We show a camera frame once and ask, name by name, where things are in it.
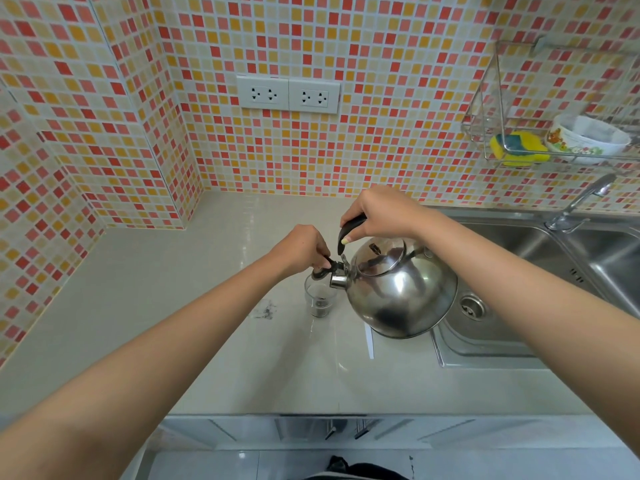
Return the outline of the stainless steel kettle black handle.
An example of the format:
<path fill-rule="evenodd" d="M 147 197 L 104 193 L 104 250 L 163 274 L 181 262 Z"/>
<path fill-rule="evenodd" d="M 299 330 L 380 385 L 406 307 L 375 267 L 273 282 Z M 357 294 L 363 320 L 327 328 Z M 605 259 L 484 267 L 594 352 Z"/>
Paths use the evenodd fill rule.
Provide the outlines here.
<path fill-rule="evenodd" d="M 312 273 L 329 278 L 329 287 L 343 290 L 354 312 L 373 331 L 391 339 L 409 339 L 434 328 L 454 304 L 458 276 L 428 247 L 409 238 L 373 237 L 351 260 L 343 238 L 366 222 L 361 214 L 339 233 L 340 260 Z"/>

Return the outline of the white wall power socket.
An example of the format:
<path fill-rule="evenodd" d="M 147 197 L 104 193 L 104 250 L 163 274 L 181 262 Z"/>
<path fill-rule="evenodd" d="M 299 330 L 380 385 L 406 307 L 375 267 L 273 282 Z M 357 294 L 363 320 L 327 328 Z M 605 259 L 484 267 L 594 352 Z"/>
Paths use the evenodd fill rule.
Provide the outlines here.
<path fill-rule="evenodd" d="M 336 115 L 341 83 L 331 80 L 289 79 L 289 110 Z"/>
<path fill-rule="evenodd" d="M 242 108 L 289 110 L 288 79 L 237 75 L 236 84 L 239 106 Z"/>

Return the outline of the yellow dish sponge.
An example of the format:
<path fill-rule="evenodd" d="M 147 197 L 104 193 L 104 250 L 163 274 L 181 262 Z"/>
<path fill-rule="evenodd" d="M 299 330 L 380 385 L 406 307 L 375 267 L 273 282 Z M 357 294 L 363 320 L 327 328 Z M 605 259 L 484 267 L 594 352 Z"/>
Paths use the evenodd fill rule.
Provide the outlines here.
<path fill-rule="evenodd" d="M 550 153 L 542 139 L 528 131 L 496 134 L 490 139 L 493 156 L 507 168 L 529 168 L 534 163 L 547 162 Z"/>

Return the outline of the person's dark clothing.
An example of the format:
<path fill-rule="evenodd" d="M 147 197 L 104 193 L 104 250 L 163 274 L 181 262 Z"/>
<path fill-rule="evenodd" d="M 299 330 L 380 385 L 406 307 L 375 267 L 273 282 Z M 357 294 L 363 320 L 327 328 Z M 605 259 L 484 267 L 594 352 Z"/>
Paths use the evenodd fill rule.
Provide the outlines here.
<path fill-rule="evenodd" d="M 301 480 L 411 480 L 382 466 L 360 462 L 349 464 L 340 456 L 331 456 L 324 470 Z"/>

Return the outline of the person's left forearm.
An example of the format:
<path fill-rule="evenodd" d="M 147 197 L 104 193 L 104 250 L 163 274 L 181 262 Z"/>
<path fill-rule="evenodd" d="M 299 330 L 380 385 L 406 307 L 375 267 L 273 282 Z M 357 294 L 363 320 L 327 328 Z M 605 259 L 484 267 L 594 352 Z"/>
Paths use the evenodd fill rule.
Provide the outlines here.
<path fill-rule="evenodd" d="M 59 387 L 0 434 L 0 480 L 118 480 L 251 309 L 293 273 L 272 250 Z"/>

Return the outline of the metal sink drain strainer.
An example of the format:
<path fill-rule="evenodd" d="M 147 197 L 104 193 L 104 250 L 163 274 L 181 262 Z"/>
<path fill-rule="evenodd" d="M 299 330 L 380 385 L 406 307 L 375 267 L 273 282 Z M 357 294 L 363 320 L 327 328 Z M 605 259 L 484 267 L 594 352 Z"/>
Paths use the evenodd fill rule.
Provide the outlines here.
<path fill-rule="evenodd" d="M 458 300 L 459 307 L 462 313 L 473 321 L 482 321 L 487 314 L 487 308 L 484 302 L 475 294 L 464 294 Z"/>

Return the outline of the grey cabinet doors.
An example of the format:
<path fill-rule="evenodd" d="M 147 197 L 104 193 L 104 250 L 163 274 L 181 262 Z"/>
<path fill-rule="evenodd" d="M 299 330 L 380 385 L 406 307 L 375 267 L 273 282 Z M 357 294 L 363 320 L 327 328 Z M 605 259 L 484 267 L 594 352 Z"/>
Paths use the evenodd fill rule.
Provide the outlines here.
<path fill-rule="evenodd" d="M 380 418 L 354 440 L 355 421 Z M 326 423 L 338 432 L 324 441 Z M 240 449 L 615 449 L 622 441 L 593 415 L 569 416 L 170 416 L 161 427 L 213 450 Z"/>

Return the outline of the person's right forearm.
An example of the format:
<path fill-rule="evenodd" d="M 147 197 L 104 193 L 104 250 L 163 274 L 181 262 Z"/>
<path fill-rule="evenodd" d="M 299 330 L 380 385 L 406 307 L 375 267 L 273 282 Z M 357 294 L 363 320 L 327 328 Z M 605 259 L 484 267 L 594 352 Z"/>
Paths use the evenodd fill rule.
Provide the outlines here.
<path fill-rule="evenodd" d="M 436 210 L 415 232 L 640 459 L 640 320 Z"/>

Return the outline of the white printed bowl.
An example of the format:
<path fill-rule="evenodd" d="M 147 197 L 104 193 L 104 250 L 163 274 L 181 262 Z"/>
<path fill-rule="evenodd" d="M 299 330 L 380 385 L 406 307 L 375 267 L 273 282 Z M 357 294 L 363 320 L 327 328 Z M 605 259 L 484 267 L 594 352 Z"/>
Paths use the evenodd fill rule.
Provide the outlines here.
<path fill-rule="evenodd" d="M 564 112 L 554 117 L 544 143 L 564 161 L 599 164 L 620 156 L 631 145 L 631 136 L 602 120 Z"/>

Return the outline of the clear drinking glass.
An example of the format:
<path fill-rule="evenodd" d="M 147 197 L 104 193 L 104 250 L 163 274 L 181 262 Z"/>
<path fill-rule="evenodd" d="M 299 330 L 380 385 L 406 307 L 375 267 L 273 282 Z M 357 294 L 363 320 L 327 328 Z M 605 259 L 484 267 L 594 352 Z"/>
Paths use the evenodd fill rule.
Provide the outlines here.
<path fill-rule="evenodd" d="M 321 319 L 327 317 L 337 301 L 338 290 L 331 287 L 331 277 L 329 275 L 316 280 L 309 274 L 305 280 L 305 300 L 308 314 Z"/>

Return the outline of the stainless steel sink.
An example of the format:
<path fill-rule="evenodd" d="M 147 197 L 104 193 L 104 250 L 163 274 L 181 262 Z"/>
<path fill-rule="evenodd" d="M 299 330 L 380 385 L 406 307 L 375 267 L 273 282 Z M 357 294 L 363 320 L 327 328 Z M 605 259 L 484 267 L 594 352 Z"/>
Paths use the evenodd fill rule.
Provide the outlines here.
<path fill-rule="evenodd" d="M 640 320 L 439 215 L 428 247 L 556 375 L 640 371 Z"/>

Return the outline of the person's right hand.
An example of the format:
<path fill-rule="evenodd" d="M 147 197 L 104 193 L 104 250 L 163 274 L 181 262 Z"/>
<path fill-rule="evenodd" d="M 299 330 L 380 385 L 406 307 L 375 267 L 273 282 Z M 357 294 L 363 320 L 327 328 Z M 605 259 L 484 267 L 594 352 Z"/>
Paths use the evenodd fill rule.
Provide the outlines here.
<path fill-rule="evenodd" d="M 441 215 L 412 200 L 404 192 L 386 185 L 363 190 L 343 214 L 340 226 L 364 215 L 364 222 L 383 222 L 396 228 L 395 238 L 412 238 L 439 245 Z"/>

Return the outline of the chrome sink faucet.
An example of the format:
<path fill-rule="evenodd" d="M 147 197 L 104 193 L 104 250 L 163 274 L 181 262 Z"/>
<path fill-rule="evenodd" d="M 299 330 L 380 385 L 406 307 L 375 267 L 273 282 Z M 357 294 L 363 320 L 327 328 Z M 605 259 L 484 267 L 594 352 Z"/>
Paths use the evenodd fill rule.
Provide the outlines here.
<path fill-rule="evenodd" d="M 603 198 L 608 195 L 616 179 L 617 175 L 615 173 L 608 173 L 589 184 L 562 211 L 560 211 L 560 213 L 544 222 L 544 227 L 551 232 L 571 233 L 575 231 L 580 226 L 588 222 L 590 218 L 587 217 L 580 222 L 573 221 L 571 219 L 572 213 L 576 211 L 589 197 L 597 196 L 599 198 Z"/>

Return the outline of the person's left hand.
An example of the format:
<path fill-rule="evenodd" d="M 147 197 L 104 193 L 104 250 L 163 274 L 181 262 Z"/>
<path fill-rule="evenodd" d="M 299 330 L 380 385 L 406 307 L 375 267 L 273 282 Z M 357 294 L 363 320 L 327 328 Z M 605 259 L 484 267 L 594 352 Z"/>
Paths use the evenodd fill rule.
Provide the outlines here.
<path fill-rule="evenodd" d="M 302 273 L 299 259 L 303 256 L 330 257 L 321 233 L 313 225 L 296 225 L 266 256 L 267 268 L 277 281 Z"/>

